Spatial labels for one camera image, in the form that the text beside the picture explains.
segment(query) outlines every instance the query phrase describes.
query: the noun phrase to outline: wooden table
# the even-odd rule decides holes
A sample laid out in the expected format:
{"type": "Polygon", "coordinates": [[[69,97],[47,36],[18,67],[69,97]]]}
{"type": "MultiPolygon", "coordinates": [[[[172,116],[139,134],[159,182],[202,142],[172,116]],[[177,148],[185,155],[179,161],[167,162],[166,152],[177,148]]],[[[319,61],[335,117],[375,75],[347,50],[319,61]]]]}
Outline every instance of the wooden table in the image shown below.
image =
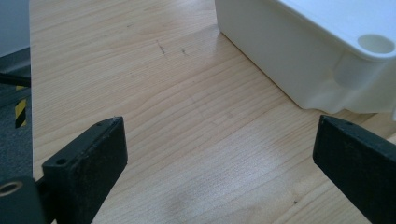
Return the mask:
{"type": "MultiPolygon", "coordinates": [[[[35,177],[123,116],[129,163],[94,223],[365,223],[313,163],[302,110],[222,33],[213,0],[31,1],[35,177]]],[[[388,114],[335,115],[396,142],[388,114]]]]}

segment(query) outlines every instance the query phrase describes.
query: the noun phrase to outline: light wooden surface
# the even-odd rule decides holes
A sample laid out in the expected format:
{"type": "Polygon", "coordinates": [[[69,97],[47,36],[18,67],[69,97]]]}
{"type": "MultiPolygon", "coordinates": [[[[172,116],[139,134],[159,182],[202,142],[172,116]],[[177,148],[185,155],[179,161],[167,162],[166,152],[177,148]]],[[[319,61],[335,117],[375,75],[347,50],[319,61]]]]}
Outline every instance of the light wooden surface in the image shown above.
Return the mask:
{"type": "MultiPolygon", "coordinates": [[[[32,0],[35,177],[124,116],[129,162],[94,223],[365,223],[313,163],[302,110],[219,32],[213,0],[32,0]]],[[[396,142],[389,115],[335,115],[396,142]]]]}

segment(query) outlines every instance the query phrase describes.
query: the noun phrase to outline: white wall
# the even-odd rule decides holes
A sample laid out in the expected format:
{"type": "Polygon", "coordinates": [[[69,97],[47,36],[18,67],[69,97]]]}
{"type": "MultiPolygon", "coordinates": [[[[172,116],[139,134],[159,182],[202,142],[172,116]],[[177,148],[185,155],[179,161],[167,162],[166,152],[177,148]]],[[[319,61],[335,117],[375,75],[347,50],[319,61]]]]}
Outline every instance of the white wall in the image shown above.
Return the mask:
{"type": "Polygon", "coordinates": [[[0,57],[30,46],[29,0],[0,0],[0,57]]]}

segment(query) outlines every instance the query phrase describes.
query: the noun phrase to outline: white plastic container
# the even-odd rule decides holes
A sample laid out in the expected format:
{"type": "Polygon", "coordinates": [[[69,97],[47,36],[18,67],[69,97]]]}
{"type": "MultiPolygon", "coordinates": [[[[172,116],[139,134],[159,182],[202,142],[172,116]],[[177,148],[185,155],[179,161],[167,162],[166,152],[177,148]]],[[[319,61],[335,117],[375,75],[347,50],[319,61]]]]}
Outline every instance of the white plastic container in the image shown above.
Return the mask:
{"type": "Polygon", "coordinates": [[[395,0],[216,0],[216,11],[220,30],[300,107],[395,109],[395,0]]]}

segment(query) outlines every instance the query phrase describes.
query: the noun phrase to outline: black and yellow hazard stripe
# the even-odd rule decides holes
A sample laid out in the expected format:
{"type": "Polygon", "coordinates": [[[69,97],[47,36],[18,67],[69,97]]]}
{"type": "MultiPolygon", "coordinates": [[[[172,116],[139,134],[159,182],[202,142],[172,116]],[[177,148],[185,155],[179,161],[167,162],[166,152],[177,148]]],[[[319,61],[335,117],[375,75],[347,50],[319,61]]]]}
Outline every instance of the black and yellow hazard stripe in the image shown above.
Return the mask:
{"type": "MultiPolygon", "coordinates": [[[[23,86],[17,86],[17,91],[23,88],[23,86]]],[[[15,105],[15,128],[20,128],[26,124],[26,99],[21,99],[15,105]]]]}

